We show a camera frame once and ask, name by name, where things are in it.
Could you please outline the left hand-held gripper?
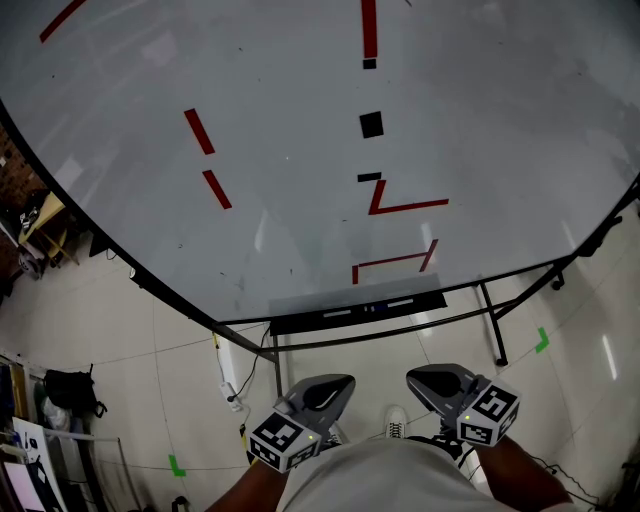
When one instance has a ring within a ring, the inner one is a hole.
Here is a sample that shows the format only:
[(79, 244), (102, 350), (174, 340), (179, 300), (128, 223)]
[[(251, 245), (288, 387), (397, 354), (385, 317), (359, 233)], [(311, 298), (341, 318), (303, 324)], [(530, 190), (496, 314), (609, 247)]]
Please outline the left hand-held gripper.
[(355, 378), (348, 374), (325, 374), (297, 382), (251, 431), (249, 453), (280, 473), (317, 456), (329, 442), (331, 428), (355, 387)]

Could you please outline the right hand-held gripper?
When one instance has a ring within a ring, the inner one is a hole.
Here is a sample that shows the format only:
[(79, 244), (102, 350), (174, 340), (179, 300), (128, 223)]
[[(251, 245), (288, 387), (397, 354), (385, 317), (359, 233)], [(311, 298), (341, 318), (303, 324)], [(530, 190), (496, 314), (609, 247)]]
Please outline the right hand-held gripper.
[(516, 421), (521, 395), (498, 378), (458, 364), (430, 364), (407, 372), (418, 400), (441, 418), (444, 432), (471, 445), (495, 446)]

